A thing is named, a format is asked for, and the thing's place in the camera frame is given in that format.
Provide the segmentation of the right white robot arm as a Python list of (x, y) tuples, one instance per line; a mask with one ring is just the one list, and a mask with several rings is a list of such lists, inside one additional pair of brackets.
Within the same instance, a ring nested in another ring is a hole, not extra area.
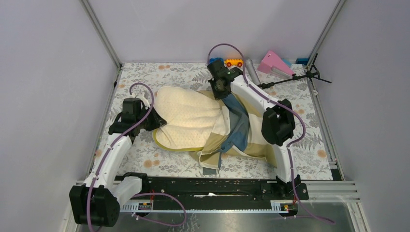
[(287, 153), (295, 129), (291, 103), (269, 96), (244, 77), (242, 70), (229, 69), (220, 59), (210, 62), (207, 69), (214, 98), (221, 100), (229, 112), (230, 133), (221, 150), (233, 149), (250, 156), (252, 144), (267, 146), (261, 157), (272, 163), (278, 179), (283, 181), (277, 186), (278, 195), (291, 198), (297, 190), (292, 182), (296, 176), (292, 173), (293, 158)]

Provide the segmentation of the black small tripod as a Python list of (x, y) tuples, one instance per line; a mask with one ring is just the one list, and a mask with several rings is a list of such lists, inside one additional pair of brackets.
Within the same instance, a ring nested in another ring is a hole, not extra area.
[(315, 61), (317, 59), (317, 56), (318, 56), (318, 53), (315, 54), (311, 66), (308, 68), (308, 70), (306, 71), (306, 73), (304, 75), (298, 76), (296, 74), (293, 74), (290, 79), (286, 79), (286, 80), (282, 80), (282, 81), (278, 81), (278, 82), (261, 83), (261, 84), (258, 84), (257, 86), (261, 89), (268, 89), (270, 87), (273, 87), (274, 85), (278, 85), (278, 84), (282, 84), (282, 83), (286, 83), (286, 82), (290, 82), (290, 81), (298, 81), (298, 80), (301, 80), (303, 78), (308, 79), (310, 82), (313, 82), (312, 79), (317, 79), (319, 81), (323, 81), (323, 82), (331, 84), (332, 83), (331, 81), (322, 79), (320, 77), (320, 72), (317, 69), (317, 67), (315, 66)]

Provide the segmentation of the aluminium rail front frame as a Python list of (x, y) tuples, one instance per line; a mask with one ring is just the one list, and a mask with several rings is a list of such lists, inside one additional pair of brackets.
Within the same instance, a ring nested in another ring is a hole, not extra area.
[(360, 202), (360, 195), (353, 181), (306, 181), (304, 183), (311, 202)]

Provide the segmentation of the right aluminium frame post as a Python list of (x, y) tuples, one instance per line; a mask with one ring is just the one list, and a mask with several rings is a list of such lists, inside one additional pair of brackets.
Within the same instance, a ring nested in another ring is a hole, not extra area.
[(317, 41), (316, 41), (316, 43), (315, 43), (315, 45), (314, 45), (314, 47), (313, 47), (313, 49), (310, 53), (309, 61), (308, 61), (308, 64), (307, 64), (308, 67), (310, 67), (312, 65), (316, 54), (318, 53), (321, 45), (323, 44), (324, 40), (326, 39), (328, 32), (330, 31), (332, 25), (335, 23), (339, 13), (341, 12), (343, 6), (345, 5), (345, 3), (346, 3), (346, 0), (339, 0), (337, 2), (337, 4), (335, 5), (331, 15), (329, 16), (323, 30), (320, 33), (319, 38), (317, 39)]

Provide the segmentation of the orange toy car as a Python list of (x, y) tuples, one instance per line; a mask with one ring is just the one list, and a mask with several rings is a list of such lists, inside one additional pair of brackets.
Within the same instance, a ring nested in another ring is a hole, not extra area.
[(242, 59), (226, 59), (224, 62), (227, 67), (231, 67), (231, 66), (242, 67), (243, 66)]

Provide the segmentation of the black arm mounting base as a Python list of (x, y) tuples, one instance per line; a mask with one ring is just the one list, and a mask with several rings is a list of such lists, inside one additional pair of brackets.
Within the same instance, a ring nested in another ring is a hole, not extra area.
[(128, 172), (115, 180), (123, 181), (129, 176), (142, 179), (142, 193), (154, 193), (136, 199), (159, 204), (160, 209), (176, 209), (177, 205), (185, 209), (262, 208), (268, 201), (293, 203), (296, 197), (309, 199), (307, 186), (300, 177), (296, 178), (295, 189), (278, 179), (157, 177)]

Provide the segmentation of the blue block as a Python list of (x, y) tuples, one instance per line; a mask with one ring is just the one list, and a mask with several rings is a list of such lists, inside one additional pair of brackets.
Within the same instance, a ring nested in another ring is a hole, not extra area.
[(302, 64), (307, 66), (309, 62), (309, 58), (297, 58), (295, 64)]

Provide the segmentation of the aluminium frame post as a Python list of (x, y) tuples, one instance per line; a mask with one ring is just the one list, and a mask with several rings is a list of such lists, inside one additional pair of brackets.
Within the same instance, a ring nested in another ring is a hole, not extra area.
[(314, 45), (314, 47), (313, 47), (313, 49), (310, 53), (309, 61), (308, 61), (308, 64), (307, 64), (308, 67), (310, 67), (312, 65), (316, 54), (318, 53), (321, 45), (323, 44), (324, 40), (326, 39), (328, 32), (330, 31), (332, 25), (335, 23), (339, 13), (341, 12), (343, 6), (345, 5), (345, 3), (346, 3), (346, 0), (339, 0), (337, 2), (337, 4), (335, 5), (331, 15), (329, 16), (323, 30), (320, 33), (319, 38), (317, 39), (317, 41), (316, 41), (316, 43), (315, 43), (315, 45)]
[(112, 62), (116, 66), (118, 70), (122, 68), (122, 62), (120, 61), (114, 47), (112, 46), (111, 42), (109, 41), (109, 38), (103, 29), (102, 24), (100, 23), (98, 16), (96, 15), (91, 2), (89, 0), (80, 0), (79, 1), (88, 16), (89, 20), (91, 21), (91, 24), (93, 25), (98, 37), (100, 38), (101, 42), (103, 43), (109, 57), (111, 58)]

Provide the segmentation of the floral patterned table cloth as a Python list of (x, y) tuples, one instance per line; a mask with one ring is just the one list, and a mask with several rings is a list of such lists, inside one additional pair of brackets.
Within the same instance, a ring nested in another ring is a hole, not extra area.
[[(210, 73), (203, 63), (126, 63), (117, 83), (106, 122), (110, 126), (130, 93), (149, 95), (163, 86), (192, 90), (210, 89)], [(288, 99), (306, 125), (304, 138), (291, 146), (295, 169), (304, 180), (333, 180), (328, 149), (320, 128), (311, 93), (305, 79), (276, 84), (267, 89), (271, 96)], [(117, 174), (146, 173), (149, 176), (204, 177), (198, 161), (187, 152), (158, 147), (152, 134), (142, 130), (122, 160)], [(266, 161), (222, 154), (218, 178), (273, 179), (272, 165)]]

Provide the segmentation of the pink wedge block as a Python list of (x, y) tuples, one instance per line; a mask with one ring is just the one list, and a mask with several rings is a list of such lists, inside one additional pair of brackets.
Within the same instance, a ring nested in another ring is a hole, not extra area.
[(285, 80), (291, 79), (294, 75), (293, 70), (276, 53), (270, 50), (262, 59), (257, 70)]

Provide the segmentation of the plaid blue beige pillowcase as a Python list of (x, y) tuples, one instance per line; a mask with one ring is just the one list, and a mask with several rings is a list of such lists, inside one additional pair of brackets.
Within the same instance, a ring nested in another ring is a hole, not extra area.
[(215, 100), (207, 90), (188, 91), (197, 127), (189, 137), (189, 154), (205, 174), (218, 173), (223, 154), (263, 160), (278, 166), (279, 152), (262, 135), (262, 114), (244, 98), (230, 94)]

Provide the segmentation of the white textured pillow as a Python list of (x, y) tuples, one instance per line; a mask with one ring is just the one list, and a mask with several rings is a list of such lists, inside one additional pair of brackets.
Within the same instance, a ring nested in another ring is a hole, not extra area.
[(208, 91), (161, 87), (154, 109), (166, 124), (153, 132), (155, 143), (171, 151), (202, 150), (222, 111), (210, 94)]

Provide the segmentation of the blue toy car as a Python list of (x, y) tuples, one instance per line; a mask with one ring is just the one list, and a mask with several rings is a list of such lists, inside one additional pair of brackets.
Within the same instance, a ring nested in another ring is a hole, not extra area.
[(210, 64), (210, 63), (215, 62), (215, 61), (220, 61), (220, 62), (224, 63), (224, 59), (223, 59), (223, 58), (220, 58), (220, 57), (218, 57), (218, 58), (210, 58), (208, 63)]

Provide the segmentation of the grey microphone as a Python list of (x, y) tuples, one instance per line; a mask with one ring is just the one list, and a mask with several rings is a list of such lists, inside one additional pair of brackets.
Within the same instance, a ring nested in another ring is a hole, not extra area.
[(249, 76), (250, 76), (250, 79), (252, 80), (252, 82), (259, 86), (261, 84), (261, 82), (260, 82), (260, 79), (257, 75), (257, 72), (256, 72), (256, 70), (253, 66), (253, 62), (252, 62), (251, 59), (246, 59), (245, 60), (245, 68), (248, 70), (248, 73), (249, 73)]

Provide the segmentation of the left aluminium frame post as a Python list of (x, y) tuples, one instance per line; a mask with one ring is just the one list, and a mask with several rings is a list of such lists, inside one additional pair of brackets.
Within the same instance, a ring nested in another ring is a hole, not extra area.
[(122, 62), (120, 61), (114, 47), (112, 46), (111, 42), (109, 41), (109, 38), (103, 29), (102, 24), (100, 23), (98, 16), (96, 15), (91, 2), (89, 0), (80, 0), (79, 1), (88, 16), (89, 20), (91, 21), (91, 24), (93, 25), (98, 37), (100, 38), (101, 42), (103, 43), (109, 57), (111, 58), (112, 62), (116, 66), (118, 70), (122, 68)]

